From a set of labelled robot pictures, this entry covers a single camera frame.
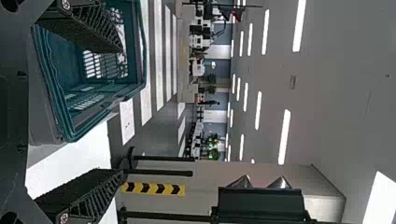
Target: yellow and black warning stripe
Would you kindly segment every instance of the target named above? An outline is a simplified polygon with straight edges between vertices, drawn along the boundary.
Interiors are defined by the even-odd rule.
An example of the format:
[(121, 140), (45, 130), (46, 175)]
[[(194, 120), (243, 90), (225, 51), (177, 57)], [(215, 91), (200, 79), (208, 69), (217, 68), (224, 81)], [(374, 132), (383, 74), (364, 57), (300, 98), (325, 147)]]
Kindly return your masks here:
[(123, 193), (134, 194), (185, 196), (186, 186), (178, 184), (126, 182), (121, 186), (121, 191)]

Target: ceiling light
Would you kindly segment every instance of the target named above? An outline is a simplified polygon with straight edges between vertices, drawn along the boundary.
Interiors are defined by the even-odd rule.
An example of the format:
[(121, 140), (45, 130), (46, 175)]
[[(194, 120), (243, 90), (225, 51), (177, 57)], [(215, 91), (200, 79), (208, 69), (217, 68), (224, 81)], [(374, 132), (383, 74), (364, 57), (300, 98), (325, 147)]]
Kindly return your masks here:
[(227, 161), (231, 161), (231, 145), (228, 145)]
[(228, 108), (227, 108), (227, 119), (229, 119), (230, 118), (230, 108), (231, 107), (231, 103), (230, 102), (228, 102)]
[(228, 134), (225, 134), (225, 147), (228, 147)]
[(247, 56), (251, 54), (251, 41), (253, 39), (253, 23), (248, 27)]
[(245, 83), (244, 112), (247, 112), (247, 107), (248, 107), (248, 83)]
[(245, 136), (241, 134), (241, 145), (239, 146), (239, 160), (244, 159), (244, 144), (245, 144)]
[(268, 22), (270, 20), (270, 10), (265, 10), (264, 15), (264, 29), (262, 32), (262, 55), (267, 52), (267, 39), (268, 39)]
[(241, 42), (239, 43), (239, 57), (244, 54), (244, 32), (241, 31)]
[(279, 157), (277, 159), (277, 163), (279, 165), (285, 164), (286, 148), (288, 146), (290, 117), (291, 117), (290, 111), (288, 109), (285, 109), (285, 114), (283, 116), (283, 124), (282, 124), (282, 134), (280, 135)]
[(231, 57), (233, 58), (233, 40), (231, 40)]
[(233, 109), (231, 109), (230, 128), (233, 127)]
[(296, 26), (294, 28), (293, 52), (300, 51), (301, 39), (303, 37), (304, 15), (306, 0), (299, 0), (297, 6)]
[(233, 94), (235, 94), (235, 74), (233, 74)]
[(236, 101), (239, 101), (240, 91), (241, 91), (241, 77), (238, 78), (238, 84), (236, 86)]
[(254, 122), (254, 128), (259, 130), (260, 127), (260, 113), (262, 111), (262, 92), (257, 93), (257, 107), (256, 107), (256, 119)]

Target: plastic bin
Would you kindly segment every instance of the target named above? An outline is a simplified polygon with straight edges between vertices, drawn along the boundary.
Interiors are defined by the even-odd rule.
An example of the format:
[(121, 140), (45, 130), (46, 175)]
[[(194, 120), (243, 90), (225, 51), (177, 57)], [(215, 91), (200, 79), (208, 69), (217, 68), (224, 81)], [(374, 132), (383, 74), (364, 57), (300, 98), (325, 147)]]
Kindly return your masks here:
[(92, 53), (35, 25), (28, 48), (30, 144), (76, 142), (146, 86), (140, 1), (106, 1), (123, 53)]

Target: white ceiling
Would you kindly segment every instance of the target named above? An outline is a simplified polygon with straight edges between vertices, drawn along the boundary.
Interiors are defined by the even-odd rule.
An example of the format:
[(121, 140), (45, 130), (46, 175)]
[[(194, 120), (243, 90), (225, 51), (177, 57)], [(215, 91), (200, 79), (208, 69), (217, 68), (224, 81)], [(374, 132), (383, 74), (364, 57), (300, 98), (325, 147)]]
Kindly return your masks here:
[[(250, 8), (233, 28), (232, 73), (242, 78), (229, 130), (232, 160), (277, 163), (285, 109), (291, 111), (286, 163), (314, 163), (347, 198), (345, 222), (362, 223), (381, 171), (396, 180), (396, 2), (307, 0), (301, 51), (291, 46), (297, 1), (247, 0)], [(270, 9), (268, 46), (262, 56), (264, 10)], [(251, 56), (248, 27), (253, 22)], [(240, 31), (245, 32), (239, 57)], [(289, 89), (290, 75), (297, 76)], [(243, 111), (249, 83), (247, 112)], [(262, 91), (260, 129), (254, 129), (257, 92)]]

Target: teal plastic crate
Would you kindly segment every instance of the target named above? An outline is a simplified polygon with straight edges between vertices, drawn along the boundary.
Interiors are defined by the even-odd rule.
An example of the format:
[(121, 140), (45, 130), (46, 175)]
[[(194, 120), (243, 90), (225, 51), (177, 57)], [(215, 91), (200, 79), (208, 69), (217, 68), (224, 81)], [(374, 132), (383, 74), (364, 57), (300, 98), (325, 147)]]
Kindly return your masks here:
[(53, 135), (65, 142), (76, 142), (108, 116), (112, 107), (146, 86), (147, 48), (140, 1), (110, 0), (106, 9), (119, 31), (123, 53), (92, 53), (38, 25), (32, 28), (59, 132)]

